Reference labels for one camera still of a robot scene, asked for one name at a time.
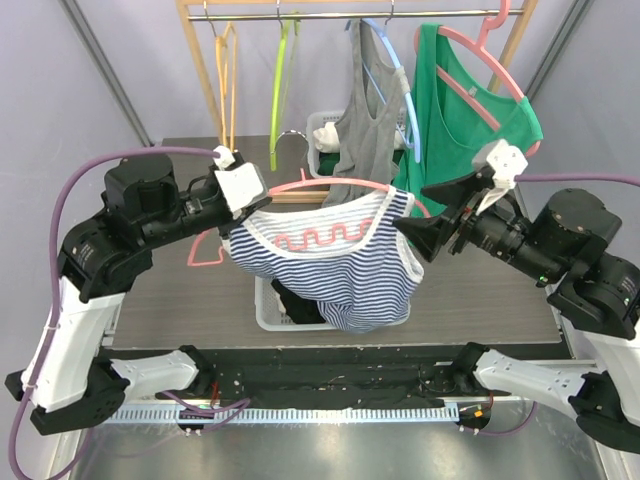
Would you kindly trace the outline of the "lime green hanger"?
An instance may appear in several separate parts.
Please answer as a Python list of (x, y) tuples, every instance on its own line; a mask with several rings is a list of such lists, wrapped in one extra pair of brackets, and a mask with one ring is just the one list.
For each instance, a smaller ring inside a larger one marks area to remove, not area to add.
[(280, 24), (280, 37), (277, 49), (274, 77), (272, 84), (272, 102), (269, 131), (269, 166), (272, 172), (278, 167), (276, 144), (282, 131), (281, 123), (286, 109), (292, 63), (298, 46), (300, 20), (283, 20)]

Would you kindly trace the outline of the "black tank top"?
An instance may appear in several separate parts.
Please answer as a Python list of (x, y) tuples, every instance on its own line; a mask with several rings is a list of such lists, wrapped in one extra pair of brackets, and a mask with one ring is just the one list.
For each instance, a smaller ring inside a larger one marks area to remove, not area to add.
[(279, 280), (271, 281), (284, 312), (297, 325), (320, 325), (326, 320), (321, 316), (317, 303), (304, 299), (285, 287)]

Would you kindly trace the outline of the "white plastic laundry basket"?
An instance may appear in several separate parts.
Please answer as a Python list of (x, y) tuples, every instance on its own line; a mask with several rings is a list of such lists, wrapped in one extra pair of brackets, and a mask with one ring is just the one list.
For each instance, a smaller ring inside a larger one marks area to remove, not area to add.
[(277, 292), (260, 277), (255, 278), (255, 319), (257, 324), (270, 332), (335, 331), (330, 324), (296, 324), (285, 313)]

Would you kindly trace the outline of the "green tank top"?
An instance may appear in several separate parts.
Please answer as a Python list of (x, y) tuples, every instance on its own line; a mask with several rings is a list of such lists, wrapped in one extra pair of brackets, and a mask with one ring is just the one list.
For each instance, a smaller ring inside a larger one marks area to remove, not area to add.
[[(411, 89), (420, 135), (421, 160), (407, 150), (399, 162), (392, 185), (420, 200), (430, 214), (444, 206), (420, 194), (424, 186), (455, 180), (472, 172), (471, 161), (485, 145), (499, 139), (529, 150), (543, 139), (543, 132), (529, 100), (501, 97), (482, 87), (463, 67), (449, 39), (438, 33), (436, 24), (419, 29), (418, 53)], [(498, 130), (439, 78), (437, 69), (451, 75), (497, 120)]]

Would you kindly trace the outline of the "wooden clothes rack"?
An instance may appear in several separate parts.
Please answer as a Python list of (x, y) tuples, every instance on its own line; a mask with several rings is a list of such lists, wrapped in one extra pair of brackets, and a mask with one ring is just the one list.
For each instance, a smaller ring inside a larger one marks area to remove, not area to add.
[[(447, 37), (460, 45), (464, 46), (480, 59), (493, 72), (489, 89), (496, 92), (499, 86), (504, 86), (509, 94), (516, 100), (520, 101), (525, 97), (524, 92), (517, 82), (508, 73), (507, 67), (510, 65), (513, 56), (521, 42), (521, 39), (530, 22), (537, 3), (535, 1), (525, 1), (519, 9), (513, 9), (511, 2), (503, 0), (500, 2), (500, 8), (491, 9), (471, 9), (471, 10), (452, 10), (452, 11), (418, 11), (418, 12), (398, 12), (395, 10), (395, 3), (390, 3), (388, 12), (321, 12), (321, 13), (300, 13), (281, 11), (281, 3), (275, 3), (276, 11), (273, 14), (242, 14), (242, 15), (214, 15), (211, 16), (207, 10), (201, 15), (193, 15), (190, 8), (196, 6), (196, 1), (178, 1), (176, 7), (181, 24), (184, 29), (187, 44), (194, 62), (196, 73), (202, 88), (206, 105), (213, 120), (214, 125), (220, 135), (221, 115), (220, 115), (220, 97), (213, 92), (211, 79), (206, 68), (205, 60), (201, 51), (200, 43), (197, 38), (194, 24), (196, 22), (208, 22), (210, 24), (216, 21), (222, 21), (226, 25), (233, 22), (234, 25), (240, 21), (277, 21), (279, 24), (283, 20), (363, 20), (371, 18), (374, 22), (378, 18), (390, 21), (394, 18), (448, 18), (448, 17), (481, 17), (483, 19), (478, 38), (470, 39), (465, 34), (458, 32), (450, 27), (442, 26), (439, 28), (439, 34)], [(511, 29), (509, 38), (502, 50), (501, 56), (495, 58), (491, 55), (486, 43), (489, 33), (500, 28), (506, 19), (510, 16), (516, 16)]]

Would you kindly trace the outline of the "yellow plastic hanger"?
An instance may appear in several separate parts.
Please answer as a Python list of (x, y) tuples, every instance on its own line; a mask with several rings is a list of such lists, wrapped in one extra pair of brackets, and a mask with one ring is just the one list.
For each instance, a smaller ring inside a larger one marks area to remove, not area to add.
[(238, 38), (235, 25), (228, 22), (215, 37), (216, 72), (220, 97), (220, 143), (235, 149)]

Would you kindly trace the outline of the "blue white striped tank top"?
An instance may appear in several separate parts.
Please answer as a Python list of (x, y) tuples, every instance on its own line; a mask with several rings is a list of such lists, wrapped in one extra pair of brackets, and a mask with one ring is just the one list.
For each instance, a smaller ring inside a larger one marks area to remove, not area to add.
[[(410, 300), (424, 278), (424, 269), (405, 236), (394, 226), (414, 208), (412, 194), (394, 187), (317, 210), (258, 211), (233, 228), (223, 241), (231, 259), (245, 272), (272, 281), (317, 303), (326, 323), (338, 330), (366, 333), (408, 319)], [(362, 239), (337, 240), (306, 250), (277, 247), (278, 235), (299, 245), (302, 233), (314, 228), (321, 238), (337, 223), (357, 235), (371, 219)]]

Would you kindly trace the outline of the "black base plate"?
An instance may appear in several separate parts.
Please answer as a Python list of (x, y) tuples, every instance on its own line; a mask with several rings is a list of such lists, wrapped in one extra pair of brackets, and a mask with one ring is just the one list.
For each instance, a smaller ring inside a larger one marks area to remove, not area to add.
[(347, 346), (209, 349), (213, 373), (204, 385), (176, 390), (183, 399), (253, 408), (342, 410), (417, 408), (445, 397), (487, 395), (451, 369), (462, 346)]

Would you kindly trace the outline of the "grey tank top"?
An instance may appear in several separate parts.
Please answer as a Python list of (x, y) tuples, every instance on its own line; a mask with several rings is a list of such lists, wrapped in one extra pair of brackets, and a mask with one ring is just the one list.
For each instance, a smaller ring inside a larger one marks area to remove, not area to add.
[(349, 103), (336, 123), (340, 141), (337, 178), (390, 184), (398, 172), (394, 133), (406, 105), (400, 73), (385, 63), (374, 32), (362, 20), (350, 27), (353, 84)]

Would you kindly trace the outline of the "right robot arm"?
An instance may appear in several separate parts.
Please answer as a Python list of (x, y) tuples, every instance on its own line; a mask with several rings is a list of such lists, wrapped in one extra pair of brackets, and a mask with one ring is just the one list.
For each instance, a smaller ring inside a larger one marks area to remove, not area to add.
[(484, 389), (526, 397), (563, 413), (593, 440), (637, 453), (639, 270), (608, 251), (621, 219), (578, 188), (554, 193), (528, 219), (512, 195), (486, 205), (495, 186), (487, 170), (426, 186), (423, 196), (442, 213), (402, 217), (395, 226), (426, 261), (442, 248), (458, 254), (471, 245), (550, 287), (548, 304), (583, 334), (601, 366), (565, 373), (470, 342), (451, 365), (453, 386), (465, 395)]

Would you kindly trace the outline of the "white cloth in back basket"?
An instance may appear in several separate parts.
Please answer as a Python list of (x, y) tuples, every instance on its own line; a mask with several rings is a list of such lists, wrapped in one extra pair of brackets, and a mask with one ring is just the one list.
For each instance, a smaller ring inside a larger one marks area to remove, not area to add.
[[(334, 122), (327, 122), (323, 127), (312, 131), (314, 147), (321, 153), (338, 153), (340, 151), (340, 141)], [(403, 137), (403, 130), (396, 130), (394, 133), (394, 149), (404, 150), (406, 144)]]

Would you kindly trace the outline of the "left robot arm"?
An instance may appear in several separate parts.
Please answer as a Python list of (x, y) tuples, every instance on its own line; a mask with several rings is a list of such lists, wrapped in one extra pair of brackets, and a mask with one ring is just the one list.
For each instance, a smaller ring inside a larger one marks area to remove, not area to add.
[(132, 361), (100, 351), (155, 249), (228, 233), (269, 203), (258, 167), (240, 153), (218, 148), (209, 159), (207, 174), (181, 190), (167, 149), (122, 155), (105, 174), (102, 209), (54, 237), (50, 318), (29, 366), (5, 380), (15, 399), (33, 403), (41, 435), (95, 427), (124, 403), (165, 391), (193, 399), (211, 391), (214, 367), (191, 345)]

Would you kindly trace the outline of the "blue plastic hanger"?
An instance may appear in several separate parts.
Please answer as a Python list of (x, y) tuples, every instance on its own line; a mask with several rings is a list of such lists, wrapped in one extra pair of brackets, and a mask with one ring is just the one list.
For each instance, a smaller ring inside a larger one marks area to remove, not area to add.
[(400, 73), (400, 84), (401, 91), (403, 94), (403, 98), (406, 104), (406, 115), (409, 120), (409, 126), (405, 129), (404, 132), (401, 132), (399, 129), (397, 131), (400, 133), (403, 138), (404, 144), (407, 149), (412, 150), (414, 152), (414, 162), (416, 164), (420, 164), (422, 160), (421, 154), (421, 137), (420, 130), (418, 125), (417, 113), (415, 109), (414, 102), (411, 96), (411, 89), (409, 86), (409, 81), (406, 76), (405, 69), (403, 65), (400, 63), (398, 55), (391, 45), (391, 42), (385, 32), (380, 26), (378, 26), (371, 18), (364, 18), (362, 22), (369, 26), (369, 28), (375, 33), (375, 35), (379, 38), (382, 45), (386, 49), (392, 66), (394, 68), (394, 72)]

